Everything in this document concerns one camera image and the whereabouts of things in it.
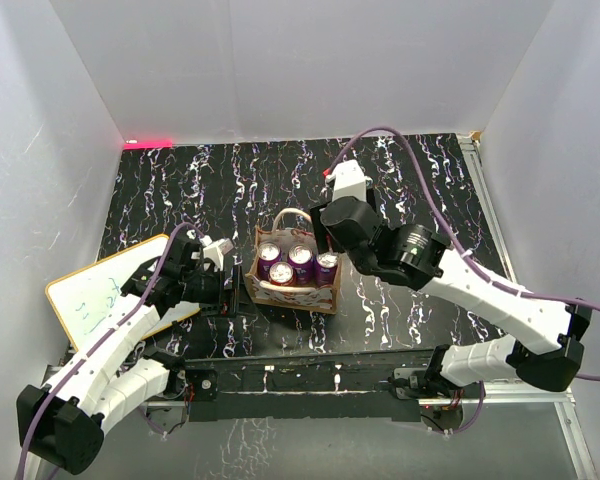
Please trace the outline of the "burlap canvas tote bag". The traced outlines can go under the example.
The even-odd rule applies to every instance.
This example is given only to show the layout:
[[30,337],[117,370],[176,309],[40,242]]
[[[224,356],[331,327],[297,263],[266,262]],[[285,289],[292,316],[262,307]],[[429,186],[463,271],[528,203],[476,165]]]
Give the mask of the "burlap canvas tote bag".
[[289,215],[302,217],[306,221],[311,220],[309,214],[300,209],[284,208],[274,218],[271,229],[264,230],[260,227],[256,229],[254,244],[255,258],[245,276],[247,290],[252,300],[257,304],[334,314],[337,312],[338,307],[341,267],[343,264],[342,257],[335,252],[332,253],[338,255],[339,262],[332,285],[318,287],[313,277],[313,281],[309,285],[299,286],[295,282],[293,286],[282,287],[271,284],[269,279],[260,280],[258,278],[257,251],[262,242],[270,241],[276,243],[282,251],[282,258],[280,261],[286,263],[288,263],[287,255],[290,248],[296,244],[302,244],[309,247],[313,252],[314,262],[316,256],[319,254],[312,232],[312,224],[309,224],[306,229],[284,228],[281,226],[282,219]]

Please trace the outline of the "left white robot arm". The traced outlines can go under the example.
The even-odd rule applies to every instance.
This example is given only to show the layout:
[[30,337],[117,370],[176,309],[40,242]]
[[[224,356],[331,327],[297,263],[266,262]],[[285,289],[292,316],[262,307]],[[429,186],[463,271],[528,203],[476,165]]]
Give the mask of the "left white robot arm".
[[113,426],[155,395],[184,392],[186,374],[165,360],[124,363],[139,342],[181,320],[237,314],[241,271],[225,269],[232,248],[187,230],[158,235],[47,286],[75,353],[17,398],[18,478],[28,454],[82,473]]

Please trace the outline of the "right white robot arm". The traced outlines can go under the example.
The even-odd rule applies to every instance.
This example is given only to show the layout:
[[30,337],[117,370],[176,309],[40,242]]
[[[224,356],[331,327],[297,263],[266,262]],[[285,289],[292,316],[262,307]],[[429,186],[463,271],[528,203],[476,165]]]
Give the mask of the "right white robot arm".
[[425,369],[394,379],[396,387],[440,397],[509,378],[549,392],[569,387],[584,356],[581,339],[590,308],[532,299],[509,285],[498,289],[499,276],[481,279],[447,237],[419,224],[390,227],[369,203],[372,195],[367,191],[362,199],[344,196],[311,208],[319,251],[344,253],[362,275],[452,302],[505,333],[473,345],[439,345]]

